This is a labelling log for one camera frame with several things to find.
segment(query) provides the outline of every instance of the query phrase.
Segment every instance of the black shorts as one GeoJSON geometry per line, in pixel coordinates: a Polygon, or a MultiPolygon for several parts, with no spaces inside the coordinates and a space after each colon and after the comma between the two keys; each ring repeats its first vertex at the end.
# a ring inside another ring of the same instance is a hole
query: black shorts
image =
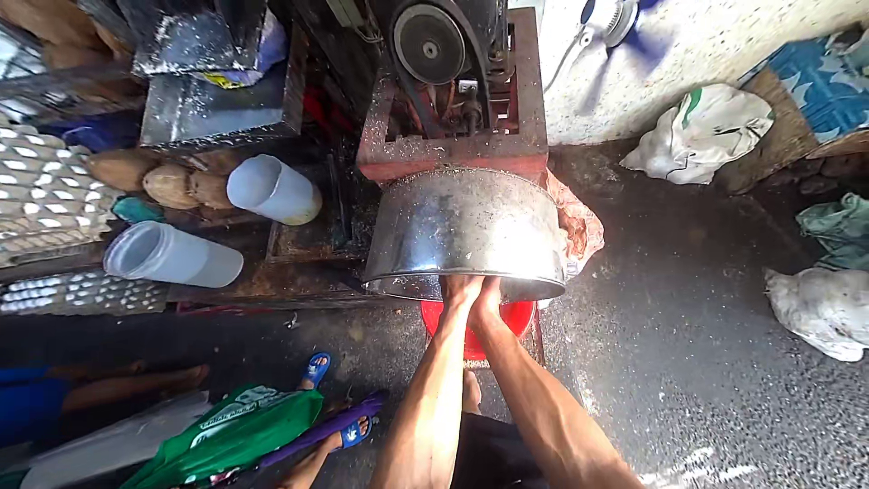
{"type": "Polygon", "coordinates": [[[463,412],[452,489],[544,489],[543,472],[516,425],[463,412]]]}

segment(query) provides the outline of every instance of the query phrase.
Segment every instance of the stainless steel basin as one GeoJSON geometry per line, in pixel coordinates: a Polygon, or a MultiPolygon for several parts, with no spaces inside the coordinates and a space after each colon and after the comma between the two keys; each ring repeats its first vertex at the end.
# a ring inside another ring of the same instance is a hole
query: stainless steel basin
{"type": "Polygon", "coordinates": [[[385,190],[363,286],[439,301],[440,275],[495,275],[505,302],[558,297],[562,246],[555,202],[538,185],[503,171],[425,171],[385,190]]]}

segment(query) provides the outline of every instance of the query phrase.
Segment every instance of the person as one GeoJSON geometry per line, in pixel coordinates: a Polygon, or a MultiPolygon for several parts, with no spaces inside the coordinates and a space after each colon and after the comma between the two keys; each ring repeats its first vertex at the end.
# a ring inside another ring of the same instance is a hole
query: person
{"type": "MultiPolygon", "coordinates": [[[[308,371],[299,384],[300,391],[315,389],[328,369],[328,355],[318,353],[308,362],[308,371]]],[[[359,445],[370,434],[371,419],[360,416],[354,423],[344,429],[333,432],[326,437],[308,456],[300,460],[290,469],[287,477],[278,484],[276,489],[309,489],[314,484],[326,458],[330,453],[342,448],[359,445]]]]}
{"type": "Polygon", "coordinates": [[[0,369],[0,447],[50,435],[62,414],[148,392],[190,391],[209,374],[207,365],[198,365],[136,375],[142,368],[134,362],[96,376],[82,367],[0,369]]]}
{"type": "Polygon", "coordinates": [[[399,405],[368,487],[642,488],[580,403],[501,320],[500,286],[493,277],[441,277],[438,330],[399,405]],[[480,388],[473,374],[463,372],[469,326],[515,425],[480,415],[480,388]]]}

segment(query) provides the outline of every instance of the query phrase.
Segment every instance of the green sack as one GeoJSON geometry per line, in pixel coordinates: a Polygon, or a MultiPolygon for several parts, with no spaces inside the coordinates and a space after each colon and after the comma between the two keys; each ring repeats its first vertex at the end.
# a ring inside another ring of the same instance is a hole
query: green sack
{"type": "Polygon", "coordinates": [[[180,435],[164,441],[157,455],[121,489],[168,489],[248,469],[310,428],[322,401],[318,391],[279,392],[246,385],[180,435]]]}
{"type": "Polygon", "coordinates": [[[796,218],[803,234],[827,250],[815,266],[869,271],[869,200],[847,193],[839,202],[813,205],[796,218]]]}

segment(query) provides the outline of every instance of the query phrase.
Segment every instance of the blue sandal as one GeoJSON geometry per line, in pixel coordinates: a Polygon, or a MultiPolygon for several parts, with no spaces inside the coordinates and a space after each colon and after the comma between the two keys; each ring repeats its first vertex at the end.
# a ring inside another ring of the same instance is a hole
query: blue sandal
{"type": "Polygon", "coordinates": [[[320,381],[323,380],[323,376],[326,375],[326,371],[331,364],[332,357],[330,357],[328,353],[316,353],[311,357],[311,360],[308,360],[308,369],[305,371],[305,374],[302,375],[302,380],[310,380],[311,384],[314,384],[314,388],[316,389],[320,385],[320,381]],[[326,359],[325,365],[318,365],[316,363],[320,358],[326,359]]]}
{"type": "Polygon", "coordinates": [[[359,434],[362,431],[362,427],[359,425],[359,419],[357,419],[350,426],[341,430],[341,448],[335,448],[332,452],[349,448],[353,445],[359,445],[364,439],[368,438],[368,435],[371,434],[371,429],[374,427],[374,421],[370,416],[363,417],[368,420],[368,429],[365,431],[365,434],[359,434]]]}

